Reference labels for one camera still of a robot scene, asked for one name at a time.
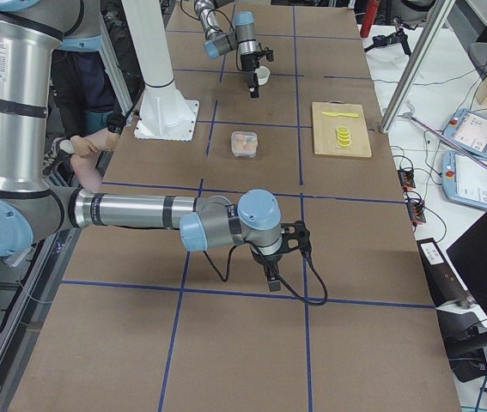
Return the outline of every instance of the red fire extinguisher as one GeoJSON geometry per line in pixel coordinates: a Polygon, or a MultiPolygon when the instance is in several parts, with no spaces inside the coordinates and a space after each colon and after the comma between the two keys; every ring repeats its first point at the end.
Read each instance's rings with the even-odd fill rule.
{"type": "Polygon", "coordinates": [[[369,36],[371,26],[374,23],[374,19],[377,16],[377,10],[379,9],[380,0],[369,0],[367,4],[367,10],[365,10],[365,17],[363,17],[362,30],[360,30],[360,36],[366,38],[369,36]]]}

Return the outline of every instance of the wooden cutting board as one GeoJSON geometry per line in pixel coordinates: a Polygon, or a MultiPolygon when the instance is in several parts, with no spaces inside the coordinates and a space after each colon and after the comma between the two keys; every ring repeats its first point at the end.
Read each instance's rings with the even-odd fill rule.
{"type": "Polygon", "coordinates": [[[314,129],[314,153],[318,156],[371,157],[371,146],[362,105],[338,103],[312,103],[312,124],[314,129]],[[321,112],[358,113],[357,118],[331,117],[321,112]],[[343,148],[337,142],[337,128],[347,127],[351,134],[351,145],[343,148]]]}

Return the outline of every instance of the yellow knife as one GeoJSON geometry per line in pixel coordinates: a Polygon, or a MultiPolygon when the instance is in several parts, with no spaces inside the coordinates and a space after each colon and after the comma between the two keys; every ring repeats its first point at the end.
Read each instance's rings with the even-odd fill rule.
{"type": "Polygon", "coordinates": [[[321,112],[321,114],[325,114],[326,116],[331,116],[333,118],[337,116],[344,116],[345,118],[359,118],[359,113],[339,113],[339,112],[321,112]]]}

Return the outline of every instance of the white pillar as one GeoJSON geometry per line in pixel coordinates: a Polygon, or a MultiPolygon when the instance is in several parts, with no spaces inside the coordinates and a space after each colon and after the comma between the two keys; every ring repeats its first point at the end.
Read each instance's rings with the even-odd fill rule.
{"type": "Polygon", "coordinates": [[[135,136],[192,139],[199,102],[176,88],[159,0],[123,0],[126,19],[146,83],[135,136]]]}

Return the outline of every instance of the table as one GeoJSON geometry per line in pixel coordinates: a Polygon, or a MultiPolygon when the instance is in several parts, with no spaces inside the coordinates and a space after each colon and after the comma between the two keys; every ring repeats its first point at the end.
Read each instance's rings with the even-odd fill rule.
{"type": "MultiPolygon", "coordinates": [[[[422,29],[416,32],[406,31],[409,35],[411,49],[417,43],[422,29]]],[[[374,26],[370,36],[379,34],[388,35],[393,32],[393,27],[374,26]]],[[[364,39],[363,45],[371,44],[371,39],[364,39]]],[[[368,66],[374,79],[375,90],[379,99],[380,107],[386,107],[393,90],[395,82],[400,77],[407,63],[407,57],[399,45],[373,49],[367,53],[368,66]]],[[[424,123],[441,130],[447,124],[453,113],[459,107],[470,107],[474,91],[476,90],[479,76],[466,52],[460,46],[456,35],[449,29],[442,29],[426,58],[419,76],[415,83],[444,82],[438,85],[421,86],[416,85],[411,89],[408,97],[409,104],[402,107],[401,112],[415,111],[415,116],[424,123]],[[462,76],[460,79],[445,82],[448,79],[462,76]]],[[[473,109],[485,109],[479,106],[476,101],[472,105],[473,109]]],[[[396,121],[389,132],[390,143],[392,144],[394,155],[405,155],[409,157],[415,167],[421,167],[429,171],[429,166],[433,165],[436,170],[441,170],[442,153],[447,150],[441,146],[436,155],[438,140],[435,137],[427,136],[427,142],[423,138],[423,131],[407,120],[396,121]]],[[[400,158],[394,158],[396,166],[399,166],[400,158]]],[[[403,167],[409,164],[403,161],[403,167]]],[[[447,224],[447,234],[439,242],[440,248],[445,250],[469,228],[484,212],[482,210],[466,207],[464,205],[450,203],[443,195],[442,189],[428,180],[428,174],[424,172],[416,173],[417,192],[425,196],[426,205],[434,210],[447,224]]],[[[432,237],[440,239],[444,233],[443,225],[438,218],[429,211],[426,212],[427,223],[417,228],[415,236],[417,239],[432,237]]],[[[453,312],[464,312],[453,306],[448,308],[453,312]]],[[[481,308],[475,307],[473,311],[479,319],[487,318],[481,308]]],[[[460,401],[462,405],[476,404],[478,388],[481,379],[475,379],[468,384],[461,384],[455,379],[460,401]]],[[[487,395],[483,396],[482,407],[487,408],[487,395]]]]}
{"type": "MultiPolygon", "coordinates": [[[[459,410],[352,11],[225,10],[243,7],[276,53],[260,99],[248,99],[233,55],[205,58],[200,26],[176,10],[167,36],[178,88],[200,100],[194,138],[138,141],[126,130],[103,189],[274,192],[283,221],[312,233],[328,304],[268,294],[247,251],[224,284],[175,232],[85,229],[11,411],[459,410]],[[371,160],[313,156],[311,103],[322,100],[364,106],[371,160]],[[234,130],[259,135],[254,159],[231,155],[234,130]]],[[[280,269],[320,296],[300,257],[280,269]]]]}

